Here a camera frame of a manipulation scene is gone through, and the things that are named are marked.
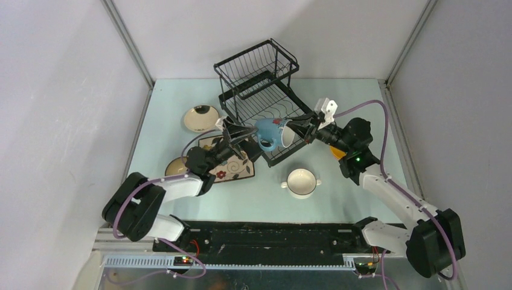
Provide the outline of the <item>square floral ceramic plate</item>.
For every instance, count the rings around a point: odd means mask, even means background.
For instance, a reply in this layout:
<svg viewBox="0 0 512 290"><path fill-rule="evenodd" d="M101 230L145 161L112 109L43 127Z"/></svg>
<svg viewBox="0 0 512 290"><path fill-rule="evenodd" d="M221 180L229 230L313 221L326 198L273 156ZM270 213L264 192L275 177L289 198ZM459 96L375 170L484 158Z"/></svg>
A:
<svg viewBox="0 0 512 290"><path fill-rule="evenodd" d="M221 140L221 135L201 138L198 141L198 145L205 150L211 150L217 143L221 142ZM254 177L254 163L248 158L245 151L242 151L242 156L243 158L240 159L234 155L227 161L224 161L217 167L210 170L210 174L216 177L214 182L220 183Z"/></svg>

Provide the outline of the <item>tan bowl with dark rim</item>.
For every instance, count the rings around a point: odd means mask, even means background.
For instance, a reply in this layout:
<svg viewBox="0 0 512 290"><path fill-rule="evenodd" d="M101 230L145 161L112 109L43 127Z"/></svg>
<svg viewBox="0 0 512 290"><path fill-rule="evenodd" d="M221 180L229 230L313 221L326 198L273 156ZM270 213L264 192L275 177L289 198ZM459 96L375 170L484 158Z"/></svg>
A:
<svg viewBox="0 0 512 290"><path fill-rule="evenodd" d="M186 166L187 157L177 157L173 159L166 167L164 175L165 176L173 176L173 175L181 175L188 171L188 167Z"/></svg>

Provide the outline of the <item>blue floral mug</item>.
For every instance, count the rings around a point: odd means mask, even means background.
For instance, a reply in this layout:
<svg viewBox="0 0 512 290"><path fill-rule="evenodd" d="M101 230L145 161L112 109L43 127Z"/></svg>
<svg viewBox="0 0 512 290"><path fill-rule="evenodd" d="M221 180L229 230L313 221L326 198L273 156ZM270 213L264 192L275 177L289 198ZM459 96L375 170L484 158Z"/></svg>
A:
<svg viewBox="0 0 512 290"><path fill-rule="evenodd" d="M271 152L277 147L288 148L295 139L295 132L287 127L291 119L262 118L255 122L258 145L264 152Z"/></svg>

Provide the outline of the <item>white two-handled soup cup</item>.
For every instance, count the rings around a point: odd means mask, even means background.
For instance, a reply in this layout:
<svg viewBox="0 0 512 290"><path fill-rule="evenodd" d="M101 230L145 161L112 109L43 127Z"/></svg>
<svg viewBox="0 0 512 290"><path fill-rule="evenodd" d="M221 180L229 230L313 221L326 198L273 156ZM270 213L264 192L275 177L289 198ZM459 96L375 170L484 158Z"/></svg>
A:
<svg viewBox="0 0 512 290"><path fill-rule="evenodd" d="M298 168L291 171L280 186L282 189L286 189L290 195L296 199L307 199L321 184L322 181L318 179L313 172Z"/></svg>

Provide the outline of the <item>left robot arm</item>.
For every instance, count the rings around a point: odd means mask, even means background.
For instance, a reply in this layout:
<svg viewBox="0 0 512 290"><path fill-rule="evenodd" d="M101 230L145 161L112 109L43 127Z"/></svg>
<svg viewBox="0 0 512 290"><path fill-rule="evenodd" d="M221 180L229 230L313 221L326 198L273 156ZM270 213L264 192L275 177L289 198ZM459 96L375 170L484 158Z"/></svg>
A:
<svg viewBox="0 0 512 290"><path fill-rule="evenodd" d="M156 179L148 179L139 172L127 176L101 213L111 224L115 238L132 242L145 237L177 241L188 226L172 214L163 214L161 207L207 193L216 180L210 171L231 157L256 160L261 155L257 144L250 140L258 131L256 126L238 125L229 117L222 117L216 121L216 129L221 136L212 148L191 143L184 147L180 157L185 165L183 173Z"/></svg>

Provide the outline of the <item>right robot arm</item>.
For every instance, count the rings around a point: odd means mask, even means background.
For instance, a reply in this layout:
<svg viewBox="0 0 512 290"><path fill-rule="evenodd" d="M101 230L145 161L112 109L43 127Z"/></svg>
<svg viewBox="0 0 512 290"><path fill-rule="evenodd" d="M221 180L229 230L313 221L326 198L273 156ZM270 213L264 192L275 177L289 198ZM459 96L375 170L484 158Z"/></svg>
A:
<svg viewBox="0 0 512 290"><path fill-rule="evenodd" d="M402 222L403 228L387 225L368 217L354 225L362 244L404 255L413 269L430 278L456 265L466 256L461 220L450 208L439 210L405 186L394 181L383 160L369 149L373 141L371 125L363 118L353 118L343 128L321 124L316 113L295 117L286 123L307 144L319 140L345 152L339 167L345 178L378 197Z"/></svg>

